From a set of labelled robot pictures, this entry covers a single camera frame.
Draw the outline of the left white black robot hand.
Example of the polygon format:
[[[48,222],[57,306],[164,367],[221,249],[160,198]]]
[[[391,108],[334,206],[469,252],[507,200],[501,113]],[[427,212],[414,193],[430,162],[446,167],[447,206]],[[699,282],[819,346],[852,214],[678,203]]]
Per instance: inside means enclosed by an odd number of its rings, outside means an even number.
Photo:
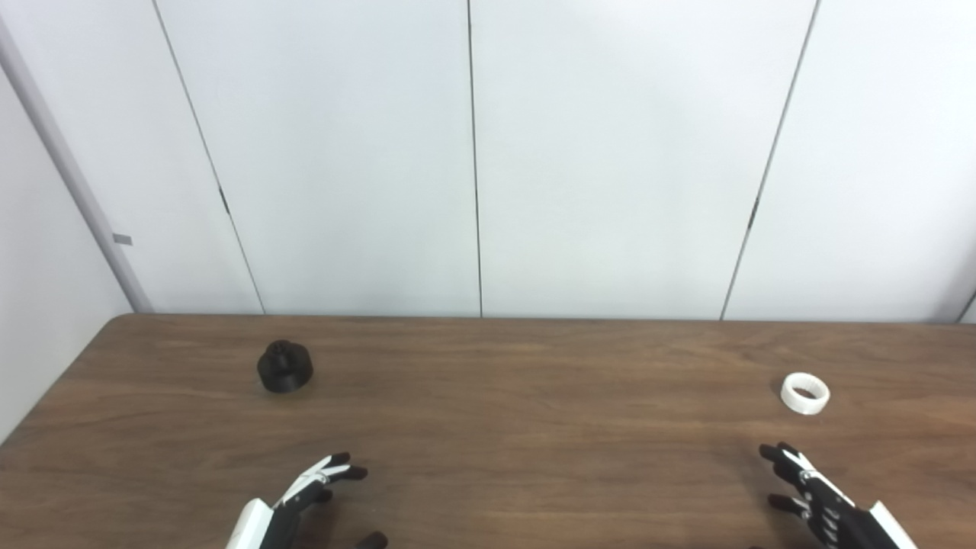
[[[325,456],[300,473],[275,504],[262,498],[248,501],[226,548],[291,548],[306,510],[331,500],[332,483],[363,480],[366,476],[368,469],[352,465],[348,452]]]

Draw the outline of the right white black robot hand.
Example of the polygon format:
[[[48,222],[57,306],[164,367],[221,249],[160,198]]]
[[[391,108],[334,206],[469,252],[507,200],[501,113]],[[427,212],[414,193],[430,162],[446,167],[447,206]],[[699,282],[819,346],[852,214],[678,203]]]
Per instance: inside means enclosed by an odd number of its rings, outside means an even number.
[[[834,486],[798,449],[762,444],[759,455],[797,496],[770,494],[767,503],[796,515],[825,548],[916,548],[916,543],[881,501],[862,509]]]

